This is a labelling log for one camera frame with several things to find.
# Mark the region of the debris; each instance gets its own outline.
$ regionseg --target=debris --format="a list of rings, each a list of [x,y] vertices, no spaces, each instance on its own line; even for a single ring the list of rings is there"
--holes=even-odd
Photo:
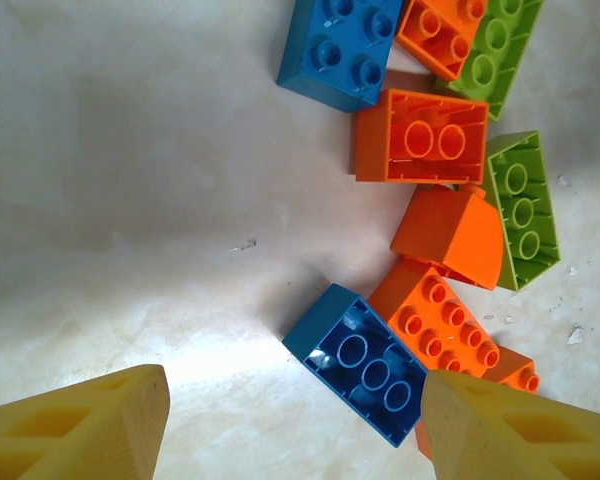
[[[584,327],[577,323],[573,325],[569,338],[567,339],[567,345],[577,345],[578,343],[584,342]]]
[[[256,245],[258,245],[258,242],[256,241],[256,239],[250,238],[249,240],[246,241],[246,243],[243,243],[242,245],[232,248],[229,251],[230,252],[242,252],[244,250],[249,250],[250,248],[255,248]]]
[[[558,175],[558,183],[563,187],[571,186],[571,183],[569,183],[569,180],[567,180],[563,174]]]

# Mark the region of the lime green brick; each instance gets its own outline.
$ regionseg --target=lime green brick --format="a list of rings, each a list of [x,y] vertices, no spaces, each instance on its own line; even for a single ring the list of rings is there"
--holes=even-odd
[[[489,118],[498,120],[543,3],[490,0],[460,78],[438,88],[489,103]]]
[[[518,291],[560,261],[538,132],[490,140],[485,168],[482,188],[504,229],[498,286]]]

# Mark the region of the green lego brick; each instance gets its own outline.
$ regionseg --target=green lego brick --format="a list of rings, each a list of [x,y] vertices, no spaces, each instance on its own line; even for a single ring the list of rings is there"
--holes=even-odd
[[[455,82],[438,88],[455,96],[489,103],[498,120],[511,90],[544,0],[490,0],[471,53]]]
[[[482,188],[504,230],[498,286],[518,291],[560,261],[538,132],[490,140],[485,168]]]

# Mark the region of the floor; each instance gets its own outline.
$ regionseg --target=floor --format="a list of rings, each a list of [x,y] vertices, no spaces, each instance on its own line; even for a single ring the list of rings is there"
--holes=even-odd
[[[412,193],[356,183],[350,117],[275,86],[292,7],[0,0],[0,404],[161,363],[158,480],[434,478],[280,343],[331,282],[373,290]],[[546,0],[490,134],[530,129],[563,262],[454,288],[542,395],[600,412],[600,0]]]

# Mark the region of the blue lego brick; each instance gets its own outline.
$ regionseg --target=blue lego brick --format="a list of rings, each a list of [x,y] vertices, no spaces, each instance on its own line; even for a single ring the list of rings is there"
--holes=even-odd
[[[296,0],[278,85],[343,112],[378,103],[402,0]]]
[[[427,370],[360,295],[331,285],[282,343],[394,447],[420,419]]]

